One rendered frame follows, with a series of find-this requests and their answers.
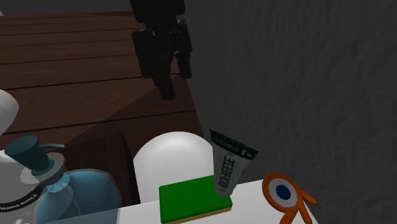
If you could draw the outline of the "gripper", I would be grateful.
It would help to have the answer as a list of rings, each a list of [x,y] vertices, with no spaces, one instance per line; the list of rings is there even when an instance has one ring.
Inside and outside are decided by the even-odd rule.
[[[135,19],[145,29],[134,31],[132,40],[141,76],[152,79],[163,100],[175,99],[171,72],[171,42],[178,42],[174,54],[184,79],[192,77],[190,55],[192,43],[185,19],[184,0],[129,0]]]

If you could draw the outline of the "white toilet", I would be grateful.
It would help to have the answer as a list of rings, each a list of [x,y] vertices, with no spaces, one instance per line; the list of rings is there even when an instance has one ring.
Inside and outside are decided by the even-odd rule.
[[[140,204],[124,207],[118,224],[162,224],[160,186],[214,176],[212,141],[189,132],[170,132],[148,141],[133,160]],[[262,192],[262,181],[237,183],[230,211],[180,224],[279,224],[284,213]],[[305,224],[297,212],[292,224]]]

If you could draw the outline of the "white and green tube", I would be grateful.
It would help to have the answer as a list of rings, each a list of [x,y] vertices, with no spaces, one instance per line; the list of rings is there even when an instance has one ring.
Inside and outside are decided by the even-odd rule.
[[[210,134],[215,190],[220,197],[229,197],[259,151],[215,130]]]

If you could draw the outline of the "green sponge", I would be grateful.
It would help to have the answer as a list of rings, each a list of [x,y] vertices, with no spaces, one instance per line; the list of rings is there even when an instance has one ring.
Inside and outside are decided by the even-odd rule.
[[[159,205],[162,224],[180,224],[230,211],[230,197],[217,194],[214,176],[160,186]]]

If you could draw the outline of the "blue soap dispenser bottle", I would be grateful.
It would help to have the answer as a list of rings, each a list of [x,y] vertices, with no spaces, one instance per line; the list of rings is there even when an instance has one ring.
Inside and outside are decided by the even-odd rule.
[[[7,145],[4,154],[28,171],[21,181],[31,179],[37,187],[24,199],[5,202],[0,211],[15,210],[35,200],[32,224],[117,224],[122,200],[111,175],[95,169],[67,171],[62,154],[45,151],[64,147],[41,144],[32,135]]]

